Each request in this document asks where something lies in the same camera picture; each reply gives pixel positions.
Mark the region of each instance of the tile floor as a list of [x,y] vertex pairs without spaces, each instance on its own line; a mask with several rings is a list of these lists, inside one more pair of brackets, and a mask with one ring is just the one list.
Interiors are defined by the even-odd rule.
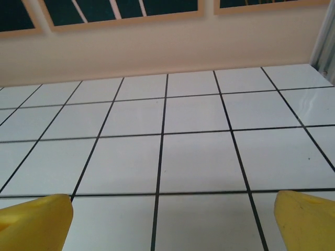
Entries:
[[334,97],[309,65],[3,88],[0,208],[69,194],[64,251],[282,251],[278,190],[335,200]]

